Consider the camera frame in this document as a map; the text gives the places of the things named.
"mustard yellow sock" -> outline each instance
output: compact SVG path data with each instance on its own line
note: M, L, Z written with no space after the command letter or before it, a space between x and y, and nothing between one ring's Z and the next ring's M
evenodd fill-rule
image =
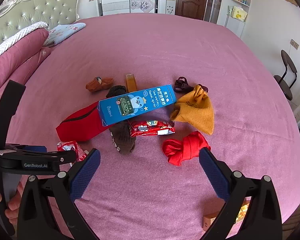
M208 93L200 85L187 93L174 104L175 110L170 115L172 121L188 122L198 130L212 135L214 112Z

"red pouch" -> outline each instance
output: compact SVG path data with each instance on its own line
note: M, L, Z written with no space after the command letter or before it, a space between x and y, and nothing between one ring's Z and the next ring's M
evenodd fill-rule
M130 122L131 137L140 135L163 135L175 133L174 122L149 120Z
M97 109L98 103L99 101L71 114L63 120L56 128L60 140L63 142L85 142L107 130L111 125L102 126Z
M87 157L85 152L81 149L80 145L76 141L59 142L57 144L57 150L59 152L74 150L77 156L76 158L77 162L83 161L85 157Z

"red cloth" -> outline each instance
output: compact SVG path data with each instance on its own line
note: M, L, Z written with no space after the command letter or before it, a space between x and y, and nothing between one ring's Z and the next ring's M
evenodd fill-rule
M198 157L199 150L204 147L211 149L203 135L199 131L195 131L184 137L183 141L165 140L162 150L168 157L168 163L180 166L182 161Z
M97 109L98 103L99 101L71 114L59 124L56 130L62 142L85 142L111 126L102 126Z

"headboard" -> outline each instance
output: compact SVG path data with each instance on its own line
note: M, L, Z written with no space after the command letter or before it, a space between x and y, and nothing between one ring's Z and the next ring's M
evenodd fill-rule
M36 22L46 22L48 29L71 24L79 19L78 0L4 0L0 6L0 44Z

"white braided trim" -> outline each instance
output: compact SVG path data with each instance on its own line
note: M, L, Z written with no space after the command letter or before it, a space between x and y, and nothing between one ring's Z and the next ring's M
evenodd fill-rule
M20 41L24 36L29 34L30 32L33 32L36 29L40 28L47 28L49 24L45 22L37 22L34 24L31 24L28 27L23 28L19 32L17 32L15 35L11 36L10 38L6 39L3 43L0 44L0 55L2 55L5 51L7 51L13 44L17 43L17 41Z

